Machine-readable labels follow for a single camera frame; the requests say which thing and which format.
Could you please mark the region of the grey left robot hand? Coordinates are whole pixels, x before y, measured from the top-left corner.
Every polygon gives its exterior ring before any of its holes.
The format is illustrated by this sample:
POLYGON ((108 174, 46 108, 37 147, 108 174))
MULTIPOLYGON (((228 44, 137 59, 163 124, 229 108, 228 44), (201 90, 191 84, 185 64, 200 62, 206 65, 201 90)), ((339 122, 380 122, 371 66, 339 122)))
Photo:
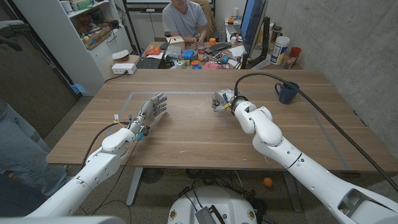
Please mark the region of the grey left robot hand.
POLYGON ((147 136, 150 125, 155 118, 167 109, 167 96, 163 93, 153 96, 147 100, 136 114, 136 117, 129 123, 128 130, 134 134, 147 136))

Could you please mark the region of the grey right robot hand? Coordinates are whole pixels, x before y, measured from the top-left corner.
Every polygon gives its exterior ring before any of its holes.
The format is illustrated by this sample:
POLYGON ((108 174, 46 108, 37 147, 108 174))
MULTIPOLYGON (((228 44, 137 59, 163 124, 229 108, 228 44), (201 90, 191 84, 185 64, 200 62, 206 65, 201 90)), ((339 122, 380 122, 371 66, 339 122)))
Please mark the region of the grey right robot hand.
POLYGON ((227 108, 232 104, 232 100, 235 98, 233 89, 222 89, 214 93, 212 97, 211 107, 214 112, 224 113, 227 108))

